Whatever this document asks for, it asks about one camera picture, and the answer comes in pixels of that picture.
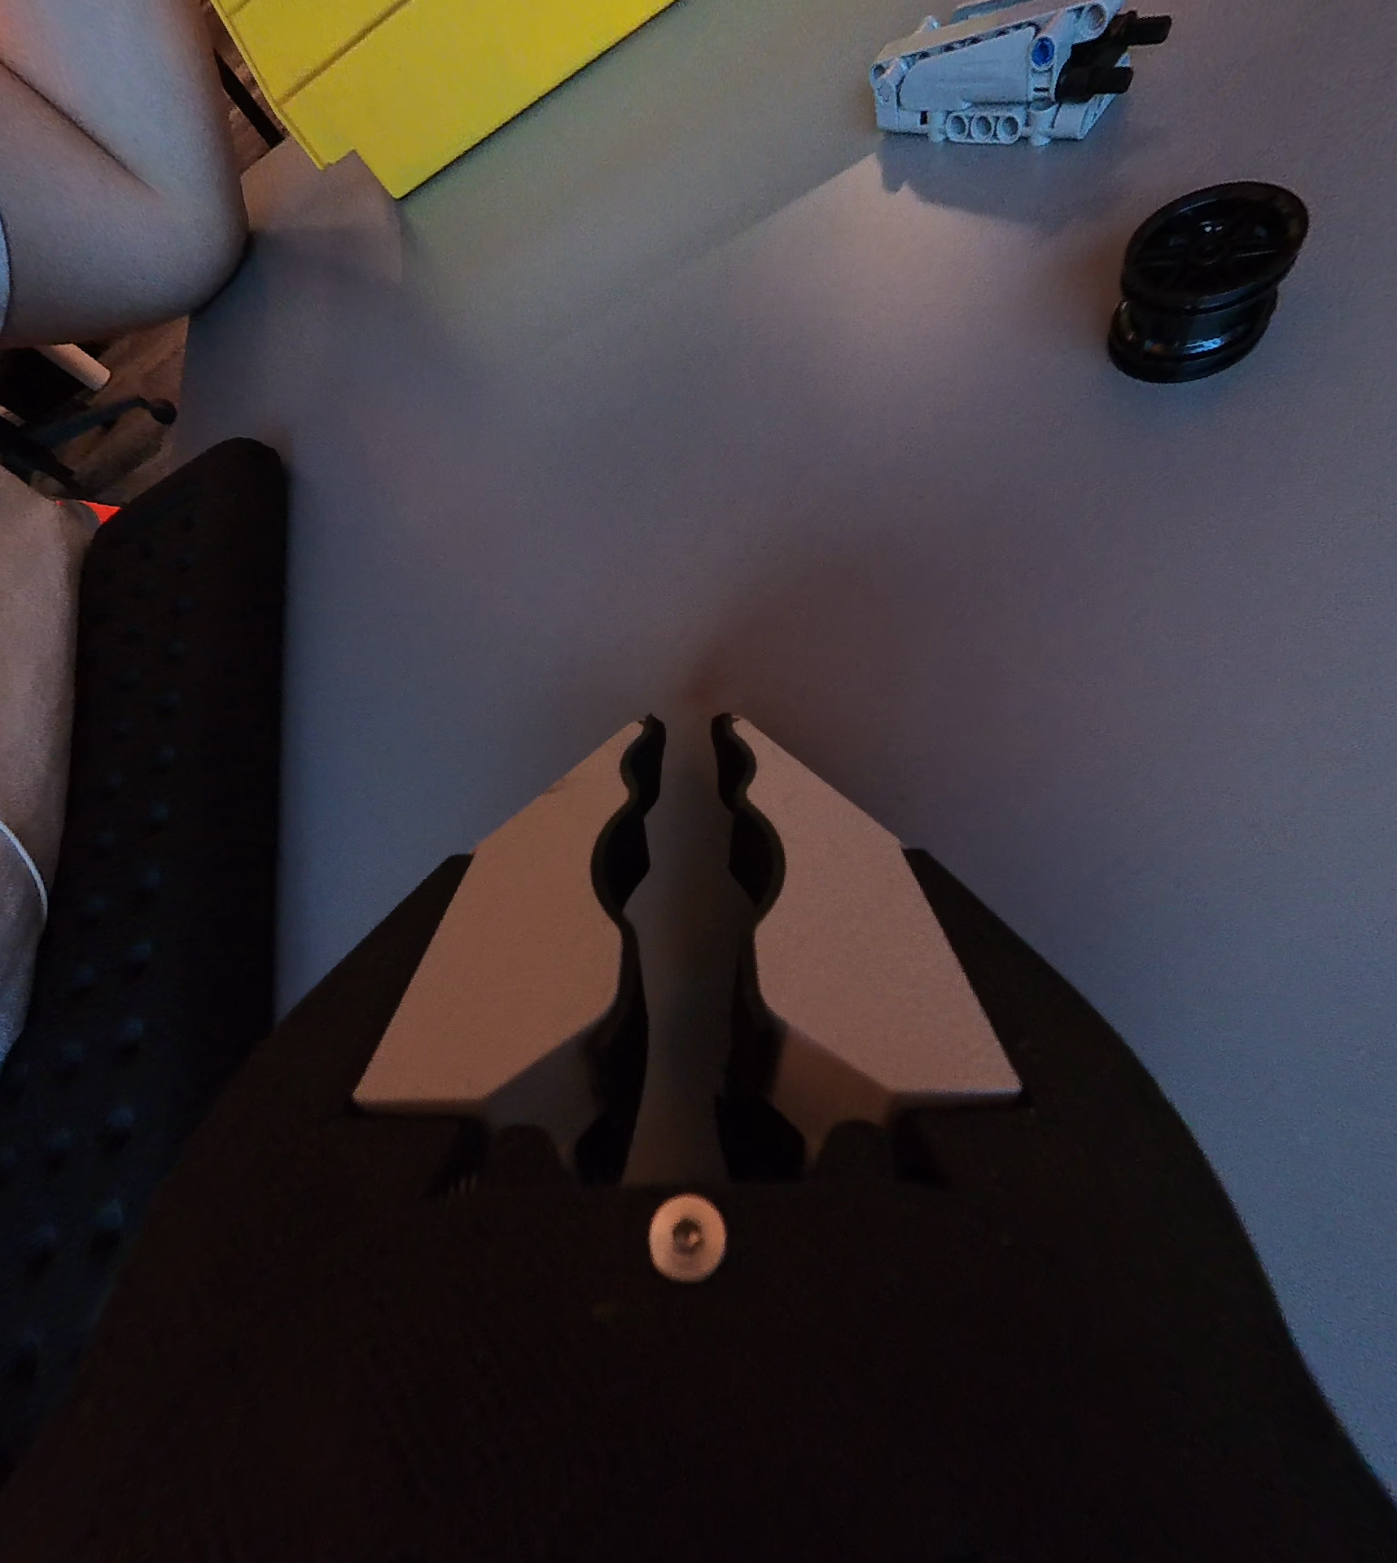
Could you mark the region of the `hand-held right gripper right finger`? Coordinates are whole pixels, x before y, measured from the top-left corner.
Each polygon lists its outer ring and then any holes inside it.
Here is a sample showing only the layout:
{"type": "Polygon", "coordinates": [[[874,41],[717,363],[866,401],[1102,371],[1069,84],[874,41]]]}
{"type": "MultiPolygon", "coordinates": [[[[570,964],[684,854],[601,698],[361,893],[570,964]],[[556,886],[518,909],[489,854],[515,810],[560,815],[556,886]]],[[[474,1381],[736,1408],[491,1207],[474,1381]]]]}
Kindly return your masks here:
{"type": "Polygon", "coordinates": [[[1021,1083],[901,840],[751,722],[713,722],[749,893],[717,1127],[732,1180],[793,1180],[829,1132],[1021,1083]]]}

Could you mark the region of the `black office chair base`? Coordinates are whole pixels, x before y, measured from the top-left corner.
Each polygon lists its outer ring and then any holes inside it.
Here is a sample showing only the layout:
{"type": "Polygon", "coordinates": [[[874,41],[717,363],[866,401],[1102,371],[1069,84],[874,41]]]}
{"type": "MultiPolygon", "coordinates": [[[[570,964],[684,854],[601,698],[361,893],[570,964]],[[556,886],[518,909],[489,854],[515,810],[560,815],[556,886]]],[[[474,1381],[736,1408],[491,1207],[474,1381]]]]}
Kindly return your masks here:
{"type": "Polygon", "coordinates": [[[69,500],[84,500],[78,476],[57,456],[61,444],[108,428],[132,411],[173,424],[169,401],[124,398],[92,405],[95,396],[37,350],[0,350],[0,466],[20,481],[37,476],[69,500]]]}

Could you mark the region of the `yellow plastic bin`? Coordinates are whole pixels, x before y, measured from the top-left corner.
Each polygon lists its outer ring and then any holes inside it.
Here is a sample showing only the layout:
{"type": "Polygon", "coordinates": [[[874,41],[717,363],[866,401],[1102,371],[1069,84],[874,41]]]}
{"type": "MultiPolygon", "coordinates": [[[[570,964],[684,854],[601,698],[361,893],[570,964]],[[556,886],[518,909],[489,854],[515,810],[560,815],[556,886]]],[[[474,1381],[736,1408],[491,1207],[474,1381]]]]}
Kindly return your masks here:
{"type": "Polygon", "coordinates": [[[215,2],[316,166],[355,152],[403,197],[664,2],[215,2]]]}

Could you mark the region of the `grey toy brick assembly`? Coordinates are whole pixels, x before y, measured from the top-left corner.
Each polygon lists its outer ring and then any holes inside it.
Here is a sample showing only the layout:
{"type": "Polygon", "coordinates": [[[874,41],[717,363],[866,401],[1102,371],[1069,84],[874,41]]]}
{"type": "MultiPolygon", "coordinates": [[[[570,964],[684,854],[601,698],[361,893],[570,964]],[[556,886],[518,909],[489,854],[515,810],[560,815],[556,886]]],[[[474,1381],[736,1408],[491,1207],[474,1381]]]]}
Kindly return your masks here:
{"type": "Polygon", "coordinates": [[[1120,2],[963,2],[878,55],[875,121],[936,146],[1080,140],[1130,90],[1130,52],[1171,27],[1120,2]]]}

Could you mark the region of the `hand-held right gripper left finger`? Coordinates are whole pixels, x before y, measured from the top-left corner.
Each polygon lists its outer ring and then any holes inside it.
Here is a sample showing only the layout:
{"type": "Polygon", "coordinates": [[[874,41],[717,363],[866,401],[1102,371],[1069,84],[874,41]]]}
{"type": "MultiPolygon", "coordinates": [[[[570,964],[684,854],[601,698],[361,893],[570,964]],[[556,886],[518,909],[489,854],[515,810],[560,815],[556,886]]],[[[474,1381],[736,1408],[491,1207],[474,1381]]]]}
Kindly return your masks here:
{"type": "Polygon", "coordinates": [[[535,1126],[620,1180],[646,1077],[631,892],[667,730],[635,722],[476,849],[361,1083],[375,1114],[535,1126]]]}

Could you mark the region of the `black toy wheel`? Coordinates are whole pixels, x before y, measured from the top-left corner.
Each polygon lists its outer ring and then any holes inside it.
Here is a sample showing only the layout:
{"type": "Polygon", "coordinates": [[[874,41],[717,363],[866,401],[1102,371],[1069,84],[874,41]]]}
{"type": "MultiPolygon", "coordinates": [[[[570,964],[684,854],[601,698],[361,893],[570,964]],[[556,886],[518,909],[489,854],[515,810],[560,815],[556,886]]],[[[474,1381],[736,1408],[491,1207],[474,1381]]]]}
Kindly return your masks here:
{"type": "Polygon", "coordinates": [[[1308,223],[1292,191],[1257,181],[1162,207],[1123,256],[1112,362],[1149,383],[1198,381],[1243,362],[1268,329],[1308,223]]]}

